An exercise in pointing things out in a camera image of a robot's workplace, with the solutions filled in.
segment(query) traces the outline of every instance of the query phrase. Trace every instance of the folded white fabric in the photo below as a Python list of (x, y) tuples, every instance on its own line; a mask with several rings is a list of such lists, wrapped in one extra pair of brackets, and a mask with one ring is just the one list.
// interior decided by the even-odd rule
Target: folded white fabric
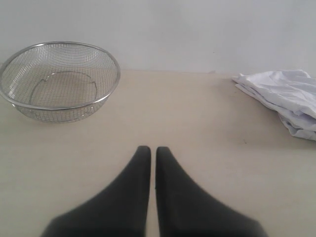
[(234, 77), (236, 87), (279, 117), (294, 137), (316, 141), (316, 79), (302, 70)]

